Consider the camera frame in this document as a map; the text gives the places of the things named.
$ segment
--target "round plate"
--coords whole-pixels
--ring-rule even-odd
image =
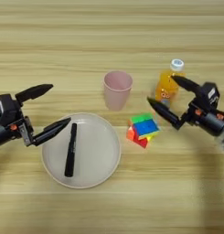
[[[117,133],[102,117],[90,113],[72,114],[71,122],[56,137],[43,145],[43,164],[48,173],[63,186],[97,186],[115,171],[121,158]],[[73,177],[65,177],[70,130],[78,125]]]

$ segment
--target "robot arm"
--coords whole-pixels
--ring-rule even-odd
[[[174,81],[187,91],[195,93],[196,97],[188,104],[187,111],[179,118],[162,102],[147,98],[150,105],[177,130],[187,122],[196,125],[217,137],[224,145],[224,112],[217,109],[219,91],[215,83],[206,82],[199,86],[194,81],[184,77],[174,76]]]
[[[45,94],[53,87],[51,84],[38,85],[16,94],[13,100],[10,94],[0,95],[0,145],[18,138],[23,138],[26,146],[38,146],[56,136],[63,130],[70,118],[54,122],[40,134],[33,135],[33,127],[27,116],[22,113],[23,102]]]

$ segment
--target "rubik's cube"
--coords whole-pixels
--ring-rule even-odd
[[[127,138],[140,144],[143,148],[145,148],[152,137],[159,132],[159,128],[153,120],[151,113],[133,116],[129,120],[129,125]]]

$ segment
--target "plate rim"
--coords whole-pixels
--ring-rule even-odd
[[[116,138],[117,138],[117,142],[118,142],[118,145],[119,145],[119,152],[118,152],[118,160],[117,160],[117,163],[115,165],[115,167],[113,168],[113,170],[109,173],[109,175],[106,177],[105,180],[102,180],[96,184],[94,184],[93,186],[69,186],[69,185],[66,185],[64,184],[63,182],[59,181],[56,177],[54,177],[49,171],[48,171],[48,168],[47,166],[45,165],[45,162],[44,162],[44,156],[43,156],[43,151],[44,151],[44,144],[42,145],[42,156],[41,156],[41,161],[42,161],[42,164],[45,168],[45,170],[47,171],[47,173],[50,175],[51,178],[53,178],[57,183],[61,184],[62,186],[65,186],[65,187],[68,187],[68,188],[73,188],[73,189],[86,189],[86,188],[92,188],[92,187],[96,187],[102,183],[104,183],[105,181],[107,181],[115,172],[115,170],[117,169],[120,161],[121,161],[121,157],[122,157],[122,145],[121,145],[121,141],[120,141],[120,138],[119,138],[119,135],[118,133],[115,131],[115,129],[113,128],[112,124],[107,121],[106,119],[102,118],[100,115],[96,114],[96,113],[91,113],[91,112],[77,112],[77,113],[72,113],[72,114],[68,114],[62,118],[60,118],[60,120],[63,120],[63,119],[66,119],[66,118],[69,118],[70,116],[72,115],[79,115],[79,114],[85,114],[85,115],[90,115],[90,116],[94,116],[94,117],[97,117],[103,121],[105,121],[110,127],[111,129],[113,129],[115,135],[116,135]]]

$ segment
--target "wooden table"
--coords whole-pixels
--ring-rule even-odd
[[[145,97],[175,58],[190,79],[217,82],[224,110],[224,0],[0,0],[0,94],[52,83],[25,103],[36,132],[93,112],[123,148],[107,182],[79,191],[49,177],[41,147],[0,147],[0,234],[224,234],[224,154],[211,136],[157,118],[162,131],[146,150],[125,139],[127,119],[151,111]],[[102,98],[111,69],[134,79],[121,112]],[[192,98],[181,90],[174,110]]]

